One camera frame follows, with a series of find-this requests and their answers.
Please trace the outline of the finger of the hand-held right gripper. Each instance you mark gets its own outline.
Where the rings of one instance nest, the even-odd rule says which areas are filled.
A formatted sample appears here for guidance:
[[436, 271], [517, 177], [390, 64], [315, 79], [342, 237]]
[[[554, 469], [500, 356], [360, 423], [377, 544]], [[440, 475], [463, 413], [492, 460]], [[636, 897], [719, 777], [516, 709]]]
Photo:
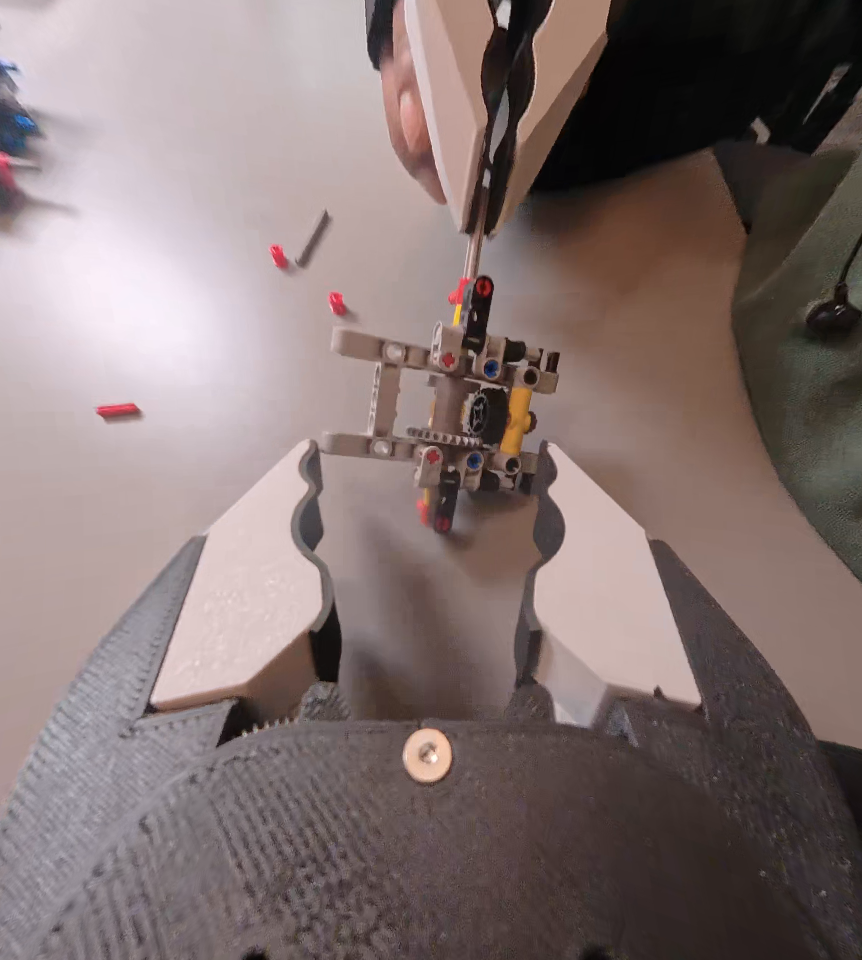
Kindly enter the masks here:
[[468, 234], [488, 124], [483, 66], [495, 16], [487, 1], [406, 1], [404, 18], [438, 179], [456, 228]]
[[514, 1], [504, 37], [499, 138], [485, 234], [526, 197], [586, 90], [607, 42], [610, 1]]

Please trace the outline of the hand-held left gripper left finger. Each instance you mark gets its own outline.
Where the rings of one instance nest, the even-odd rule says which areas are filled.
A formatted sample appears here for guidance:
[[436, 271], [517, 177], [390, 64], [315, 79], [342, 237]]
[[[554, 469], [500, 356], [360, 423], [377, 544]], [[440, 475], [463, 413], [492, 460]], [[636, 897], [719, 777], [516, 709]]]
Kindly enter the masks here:
[[337, 680], [322, 490], [305, 439], [211, 526], [149, 698], [157, 712], [236, 699], [252, 714], [295, 714], [314, 683]]

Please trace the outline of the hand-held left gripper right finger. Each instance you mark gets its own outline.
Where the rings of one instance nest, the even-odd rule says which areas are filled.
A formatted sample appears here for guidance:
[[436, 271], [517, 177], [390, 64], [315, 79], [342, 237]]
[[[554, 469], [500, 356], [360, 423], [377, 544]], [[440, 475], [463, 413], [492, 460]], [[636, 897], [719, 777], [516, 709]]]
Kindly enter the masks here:
[[558, 723], [600, 724], [617, 700], [694, 712], [701, 693], [644, 528], [545, 441], [533, 480], [538, 560], [514, 636], [521, 687]]

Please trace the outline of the grey lego gearbox assembly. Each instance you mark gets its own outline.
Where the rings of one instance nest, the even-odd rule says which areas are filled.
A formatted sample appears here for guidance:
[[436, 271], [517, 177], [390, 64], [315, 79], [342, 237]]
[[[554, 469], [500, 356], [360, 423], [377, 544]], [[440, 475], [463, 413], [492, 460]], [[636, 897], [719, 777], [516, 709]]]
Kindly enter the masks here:
[[[429, 346], [337, 326], [331, 351], [373, 364], [362, 434], [326, 433], [323, 452], [413, 466], [421, 523], [453, 528], [459, 494], [528, 495], [536, 455], [525, 438], [536, 427], [535, 395], [557, 390], [559, 353], [488, 330], [494, 282], [480, 273], [461, 282], [454, 318], [435, 326]], [[396, 429], [402, 374], [427, 376], [433, 392], [426, 425]]]

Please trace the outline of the person's right hand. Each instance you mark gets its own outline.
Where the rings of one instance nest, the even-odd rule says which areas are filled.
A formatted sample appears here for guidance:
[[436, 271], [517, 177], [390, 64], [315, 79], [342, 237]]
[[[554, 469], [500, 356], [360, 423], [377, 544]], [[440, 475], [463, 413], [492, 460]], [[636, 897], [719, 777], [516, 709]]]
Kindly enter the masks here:
[[414, 69], [403, 2], [396, 2], [379, 74], [389, 141], [400, 164], [434, 203], [446, 204]]

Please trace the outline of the person's green hoodie torso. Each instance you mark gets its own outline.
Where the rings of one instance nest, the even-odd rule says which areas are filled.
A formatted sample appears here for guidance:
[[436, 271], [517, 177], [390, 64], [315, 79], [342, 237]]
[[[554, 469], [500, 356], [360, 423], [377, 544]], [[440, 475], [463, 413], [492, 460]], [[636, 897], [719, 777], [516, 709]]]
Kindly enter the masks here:
[[731, 318], [776, 473], [862, 583], [862, 149], [821, 153], [771, 181]]

